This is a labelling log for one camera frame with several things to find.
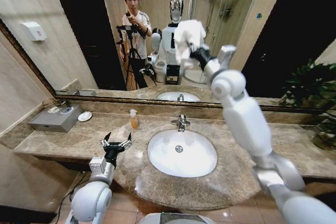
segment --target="doorway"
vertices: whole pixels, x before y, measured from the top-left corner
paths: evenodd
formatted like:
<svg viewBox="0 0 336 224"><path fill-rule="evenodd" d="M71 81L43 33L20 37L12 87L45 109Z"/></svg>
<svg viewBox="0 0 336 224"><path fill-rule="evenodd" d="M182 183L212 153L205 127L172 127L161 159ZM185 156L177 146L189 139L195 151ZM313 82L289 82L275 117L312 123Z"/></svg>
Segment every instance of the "doorway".
<svg viewBox="0 0 336 224"><path fill-rule="evenodd" d="M60 0L99 89L126 90L104 0Z"/></svg>
<svg viewBox="0 0 336 224"><path fill-rule="evenodd" d="M252 97L281 98L286 80L335 40L333 0L277 0L243 68Z"/></svg>

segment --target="bathroom sink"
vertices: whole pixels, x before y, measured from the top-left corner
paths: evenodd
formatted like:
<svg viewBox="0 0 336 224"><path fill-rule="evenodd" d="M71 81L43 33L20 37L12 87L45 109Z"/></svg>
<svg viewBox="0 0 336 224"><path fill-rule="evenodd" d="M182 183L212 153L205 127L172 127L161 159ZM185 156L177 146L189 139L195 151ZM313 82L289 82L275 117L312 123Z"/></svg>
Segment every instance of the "bathroom sink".
<svg viewBox="0 0 336 224"><path fill-rule="evenodd" d="M200 99L194 94L191 94L188 92L178 92L178 91L163 92L157 96L157 99L165 100L165 101L178 101L177 98L181 94L183 95L183 101L185 102L199 102L200 101Z"/></svg>
<svg viewBox="0 0 336 224"><path fill-rule="evenodd" d="M184 178L207 175L217 163L212 143L192 131L159 132L149 142L148 156L158 170Z"/></svg>

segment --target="beige wall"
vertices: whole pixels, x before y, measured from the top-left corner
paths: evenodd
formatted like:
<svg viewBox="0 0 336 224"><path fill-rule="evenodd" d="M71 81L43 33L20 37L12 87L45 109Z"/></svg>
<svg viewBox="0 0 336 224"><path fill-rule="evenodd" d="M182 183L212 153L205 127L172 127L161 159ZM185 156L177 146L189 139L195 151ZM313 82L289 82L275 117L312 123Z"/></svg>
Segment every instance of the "beige wall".
<svg viewBox="0 0 336 224"><path fill-rule="evenodd" d="M237 51L231 61L230 68L243 69L275 2L276 0L253 0L241 36L238 39ZM258 13L263 15L261 19L256 18Z"/></svg>
<svg viewBox="0 0 336 224"><path fill-rule="evenodd" d="M97 88L59 0L0 0L0 17L54 89L78 79L84 88ZM47 35L30 41L21 23L34 21Z"/></svg>
<svg viewBox="0 0 336 224"><path fill-rule="evenodd" d="M51 95L2 33L0 62L0 205L55 212L76 172L55 162L16 155L2 145L6 138L7 145L15 148L18 139L30 133L22 121ZM15 132L8 133L14 127Z"/></svg>
<svg viewBox="0 0 336 224"><path fill-rule="evenodd" d="M320 57L316 59L315 62L326 65L336 63L336 39L330 43L330 45L324 50Z"/></svg>
<svg viewBox="0 0 336 224"><path fill-rule="evenodd" d="M0 135L48 97L0 42Z"/></svg>

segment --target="mirror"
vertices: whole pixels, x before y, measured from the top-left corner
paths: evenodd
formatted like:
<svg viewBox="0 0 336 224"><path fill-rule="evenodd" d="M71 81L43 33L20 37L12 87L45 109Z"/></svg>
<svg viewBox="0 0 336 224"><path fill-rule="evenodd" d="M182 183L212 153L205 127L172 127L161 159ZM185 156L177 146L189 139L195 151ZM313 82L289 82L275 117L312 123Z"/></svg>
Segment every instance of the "mirror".
<svg viewBox="0 0 336 224"><path fill-rule="evenodd" d="M310 0L274 2L0 0L0 6L2 21L57 95L218 103L201 68L182 70L174 58L174 29L197 19L213 56L223 45L237 46L230 68L242 71L259 104L333 107L332 7L321 2L325 15L317 22L305 13Z"/></svg>

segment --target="toilet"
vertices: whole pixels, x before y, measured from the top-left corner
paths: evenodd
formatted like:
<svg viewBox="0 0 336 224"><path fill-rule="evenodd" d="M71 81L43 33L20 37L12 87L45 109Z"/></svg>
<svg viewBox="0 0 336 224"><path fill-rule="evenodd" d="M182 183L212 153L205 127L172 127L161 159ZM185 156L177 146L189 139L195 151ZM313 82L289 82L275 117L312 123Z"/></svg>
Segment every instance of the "toilet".
<svg viewBox="0 0 336 224"><path fill-rule="evenodd" d="M156 81L163 82L164 81L164 74L163 68L166 65L166 61L162 59L158 59L157 62L154 64L154 71L156 73Z"/></svg>

